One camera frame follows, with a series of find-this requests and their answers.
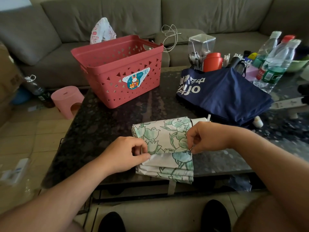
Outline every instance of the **green floral pattern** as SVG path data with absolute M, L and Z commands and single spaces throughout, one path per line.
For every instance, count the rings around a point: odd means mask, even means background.
M 137 166 L 137 173 L 191 184 L 193 162 L 186 135 L 191 126 L 188 117 L 133 125 L 133 136 L 144 139 L 152 155 Z

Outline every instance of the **forearm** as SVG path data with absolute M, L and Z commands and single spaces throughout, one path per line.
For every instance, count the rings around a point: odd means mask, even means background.
M 94 160 L 36 199 L 0 218 L 6 232 L 63 231 L 97 185 L 106 177 L 104 167 Z
M 291 215 L 309 229 L 309 163 L 242 128 L 233 134 L 233 148 Z

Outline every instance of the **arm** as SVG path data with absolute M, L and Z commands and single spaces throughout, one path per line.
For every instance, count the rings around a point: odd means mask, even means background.
M 191 152 L 236 150 L 257 173 L 287 215 L 309 231 L 309 163 L 250 130 L 199 122 L 187 133 Z
M 147 144 L 142 139 L 119 137 L 98 158 L 63 182 L 2 215 L 0 228 L 5 232 L 63 231 L 104 178 L 149 158 Z

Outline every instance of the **cartoon sticker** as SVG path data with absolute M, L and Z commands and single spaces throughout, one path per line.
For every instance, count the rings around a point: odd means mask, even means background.
M 141 71 L 138 71 L 136 73 L 133 73 L 129 76 L 122 78 L 122 81 L 127 83 L 129 89 L 136 89 L 144 81 L 149 71 L 150 67 L 145 68 Z

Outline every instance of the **white plastic bag with red print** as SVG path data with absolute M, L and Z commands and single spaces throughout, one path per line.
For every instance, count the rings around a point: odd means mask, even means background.
M 116 33 L 110 26 L 107 18 L 104 17 L 100 19 L 100 21 L 93 28 L 90 36 L 90 44 L 96 44 L 112 39 L 116 39 Z

